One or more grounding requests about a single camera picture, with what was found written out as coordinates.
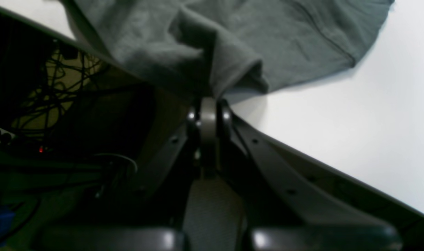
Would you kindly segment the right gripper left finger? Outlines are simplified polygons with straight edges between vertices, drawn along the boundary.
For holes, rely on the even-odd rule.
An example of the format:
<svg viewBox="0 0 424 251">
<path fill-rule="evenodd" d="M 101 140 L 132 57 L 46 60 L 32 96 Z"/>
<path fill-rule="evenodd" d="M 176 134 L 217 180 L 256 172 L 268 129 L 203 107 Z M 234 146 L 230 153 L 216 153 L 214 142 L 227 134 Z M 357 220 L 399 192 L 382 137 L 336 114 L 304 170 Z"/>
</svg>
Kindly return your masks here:
<svg viewBox="0 0 424 251">
<path fill-rule="evenodd" d="M 199 110 L 199 102 L 194 102 L 182 124 L 138 173 L 81 207 L 73 219 L 45 227 L 41 250 L 190 250 L 183 219 L 196 173 Z"/>
</svg>

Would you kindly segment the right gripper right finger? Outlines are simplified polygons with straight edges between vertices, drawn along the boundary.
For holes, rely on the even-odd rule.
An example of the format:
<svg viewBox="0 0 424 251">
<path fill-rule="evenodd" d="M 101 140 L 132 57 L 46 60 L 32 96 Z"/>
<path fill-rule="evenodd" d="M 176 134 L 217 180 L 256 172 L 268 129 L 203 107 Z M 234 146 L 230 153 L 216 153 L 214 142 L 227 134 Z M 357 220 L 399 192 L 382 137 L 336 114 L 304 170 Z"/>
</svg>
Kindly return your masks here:
<svg viewBox="0 0 424 251">
<path fill-rule="evenodd" d="M 217 103 L 223 175 L 243 199 L 244 251 L 400 251 L 391 224 L 329 195 Z"/>
</svg>

